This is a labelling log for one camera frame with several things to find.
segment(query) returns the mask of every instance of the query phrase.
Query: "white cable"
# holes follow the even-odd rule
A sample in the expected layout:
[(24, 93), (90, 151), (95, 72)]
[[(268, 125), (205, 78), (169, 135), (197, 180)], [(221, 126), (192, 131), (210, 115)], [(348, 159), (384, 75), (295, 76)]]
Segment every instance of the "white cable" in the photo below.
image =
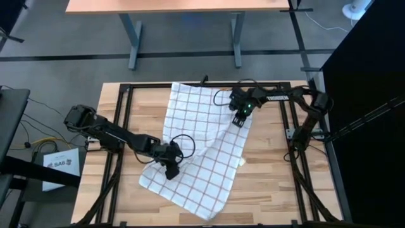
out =
[(325, 30), (340, 29), (340, 30), (342, 30), (342, 31), (344, 31), (344, 32), (349, 32), (349, 31), (347, 31), (346, 29), (340, 28), (340, 27), (325, 28), (324, 26), (322, 26), (322, 25), (320, 25), (318, 22), (316, 22), (314, 19), (312, 19), (312, 18), (308, 15), (307, 12), (305, 12), (305, 14), (306, 14), (306, 16), (307, 16), (311, 21), (313, 21), (315, 24), (317, 24), (319, 27), (321, 27), (321, 28), (323, 28), (323, 29), (325, 29)]

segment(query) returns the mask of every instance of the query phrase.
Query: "checkered towel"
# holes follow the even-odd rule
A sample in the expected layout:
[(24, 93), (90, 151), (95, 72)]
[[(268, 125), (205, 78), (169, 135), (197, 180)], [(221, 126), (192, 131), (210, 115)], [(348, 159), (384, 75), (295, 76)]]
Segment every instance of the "checkered towel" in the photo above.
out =
[[(213, 104), (216, 91), (173, 83), (163, 141), (168, 143), (179, 134), (187, 134), (195, 140), (196, 152), (183, 160), (180, 174), (172, 180), (166, 179), (165, 167), (159, 163), (147, 165), (139, 179), (141, 186), (205, 220), (215, 217), (225, 206), (252, 123), (249, 117), (243, 128), (232, 124), (235, 113), (228, 106)], [(229, 103), (229, 95), (230, 91), (219, 92), (215, 103)], [(191, 139), (182, 136), (175, 142), (184, 156), (191, 155)]]

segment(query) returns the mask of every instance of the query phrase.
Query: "gray desk leg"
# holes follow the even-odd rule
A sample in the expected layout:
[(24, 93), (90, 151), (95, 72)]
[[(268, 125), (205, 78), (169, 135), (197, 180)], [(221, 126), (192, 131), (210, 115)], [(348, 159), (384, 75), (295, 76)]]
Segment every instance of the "gray desk leg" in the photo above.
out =
[(236, 19), (231, 20), (232, 25), (232, 40), (234, 45), (235, 66), (240, 68), (242, 66), (242, 56), (240, 54), (240, 35), (242, 33), (243, 22), (245, 20), (245, 12), (238, 12)]
[(131, 53), (129, 56), (128, 68), (135, 70), (140, 45), (140, 33), (142, 32), (142, 22), (138, 21), (134, 28), (131, 18), (127, 13), (120, 13), (119, 16), (122, 24), (124, 25), (125, 31), (127, 32), (129, 41), (131, 42)]

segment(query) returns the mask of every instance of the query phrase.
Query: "wooden table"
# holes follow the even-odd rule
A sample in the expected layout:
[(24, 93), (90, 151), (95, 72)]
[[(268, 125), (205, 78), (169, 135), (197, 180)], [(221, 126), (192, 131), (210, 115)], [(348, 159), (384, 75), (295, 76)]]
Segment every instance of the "wooden table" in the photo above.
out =
[(288, 0), (70, 0), (66, 12), (118, 13), (131, 42), (128, 67), (135, 70), (142, 22), (138, 21), (134, 27), (128, 15), (129, 13), (236, 11), (236, 19), (231, 20), (231, 26), (235, 66), (240, 68), (242, 66), (240, 35), (242, 33), (245, 11), (286, 10), (288, 8)]
[[(291, 81), (292, 86), (306, 84)], [(112, 121), (118, 97), (119, 83), (105, 83), (97, 112)], [(128, 129), (134, 133), (162, 136), (170, 89), (135, 89)], [(297, 108), (300, 123), (306, 113)], [(323, 150), (323, 145), (311, 145)], [(90, 149), (99, 148), (97, 144)], [(174, 203), (144, 189), (138, 184), (144, 165), (130, 149), (125, 150), (114, 224), (128, 225), (193, 225), (193, 224), (290, 224), (300, 220), (290, 163), (283, 160), (287, 153), (284, 127), (279, 103), (266, 103), (256, 109), (242, 157), (246, 163), (238, 168), (227, 204), (214, 220), (206, 222)], [(308, 148), (307, 159), (313, 187), (325, 206), (337, 218), (340, 208), (325, 154)], [(80, 220), (100, 193), (107, 152), (88, 152), (78, 190), (72, 222)], [(306, 194), (306, 211), (311, 219)], [(107, 220), (109, 199), (104, 204), (103, 221)]]

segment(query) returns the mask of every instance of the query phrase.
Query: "gray floor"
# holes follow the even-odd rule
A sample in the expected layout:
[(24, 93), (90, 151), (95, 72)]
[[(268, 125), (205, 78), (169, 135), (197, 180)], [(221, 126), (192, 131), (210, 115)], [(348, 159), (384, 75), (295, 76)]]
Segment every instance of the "gray floor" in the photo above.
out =
[[(325, 27), (351, 29), (341, 8), (350, 0), (304, 0), (303, 7), (312, 7), (309, 15)], [(125, 54), (130, 44), (117, 15), (66, 15), (68, 0), (36, 0), (30, 4), (13, 35), (25, 39), (23, 44), (8, 41), (0, 57), (50, 56), (76, 54)], [(172, 51), (229, 51), (230, 13), (160, 13), (132, 15), (144, 22), (141, 53)], [(336, 48), (347, 33), (324, 30), (304, 13), (298, 13), (301, 32), (307, 49)], [(247, 13), (241, 45), (243, 50), (297, 49), (296, 37), (287, 13)], [(321, 67), (328, 54), (310, 55), (312, 67)], [(65, 114), (72, 105), (96, 106), (104, 82), (200, 80), (207, 74), (211, 80), (305, 80), (298, 54), (243, 56), (242, 68), (234, 68), (231, 56), (199, 58), (139, 59), (137, 71), (127, 70), (128, 60), (77, 61), (0, 61), (0, 84), (28, 88), (31, 98), (47, 103)], [(26, 113), (60, 131), (66, 138), (73, 135), (55, 112), (29, 103)], [(43, 137), (28, 127), (30, 140)], [(18, 129), (13, 144), (26, 141)], [(29, 151), (10, 151), (9, 155), (28, 160)], [(13, 191), (0, 211), (0, 227), (11, 217), (18, 191)], [(74, 202), (28, 203), (21, 222), (30, 227), (46, 228), (68, 225)]]

